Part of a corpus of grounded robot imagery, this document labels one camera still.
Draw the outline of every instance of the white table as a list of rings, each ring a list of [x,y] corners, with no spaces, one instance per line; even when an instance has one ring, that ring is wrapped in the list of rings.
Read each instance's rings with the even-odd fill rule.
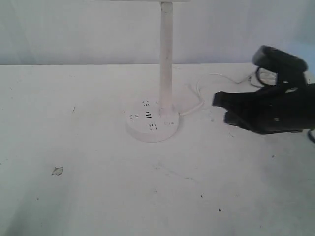
[[[178,107],[196,102],[184,84],[200,78],[207,102],[150,144],[125,132],[123,107],[158,94],[158,65],[0,66],[0,235],[314,235],[306,133],[260,136],[210,106],[215,92],[255,88],[207,74],[253,69],[174,65]]]

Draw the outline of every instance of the desk lamp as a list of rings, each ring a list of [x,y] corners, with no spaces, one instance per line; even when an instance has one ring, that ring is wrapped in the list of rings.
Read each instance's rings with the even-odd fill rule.
[[[123,0],[160,2],[158,0]],[[160,85],[159,101],[143,98],[125,111],[126,130],[143,142],[159,142],[171,137],[179,125],[179,113],[172,102],[173,66],[173,2],[163,0],[161,6]]]

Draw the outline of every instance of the white pole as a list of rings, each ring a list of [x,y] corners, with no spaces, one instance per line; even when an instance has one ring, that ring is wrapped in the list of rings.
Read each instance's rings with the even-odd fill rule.
[[[173,3],[161,2],[161,43],[160,43],[160,116],[173,112]]]

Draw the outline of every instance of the round power strip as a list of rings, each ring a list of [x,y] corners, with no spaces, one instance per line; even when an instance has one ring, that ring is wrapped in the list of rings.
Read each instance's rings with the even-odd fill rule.
[[[136,102],[125,111],[126,130],[134,138],[143,142],[159,142],[175,134],[179,125],[179,113],[173,111],[160,116],[156,99]]]

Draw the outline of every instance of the black cable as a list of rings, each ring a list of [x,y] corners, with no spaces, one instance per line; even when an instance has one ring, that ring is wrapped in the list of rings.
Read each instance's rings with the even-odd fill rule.
[[[314,131],[315,129],[310,129],[308,132],[307,132],[307,137],[309,138],[309,140],[311,141],[311,142],[313,142],[314,144],[315,144],[315,138],[314,138],[314,136],[313,136],[313,134],[312,134],[312,131]]]
[[[261,79],[260,79],[260,75],[259,75],[259,71],[260,71],[261,67],[258,67],[257,70],[256,70],[256,78],[258,80],[258,82],[260,82],[262,85],[264,86],[271,86],[269,84],[266,84],[265,82],[263,82]]]

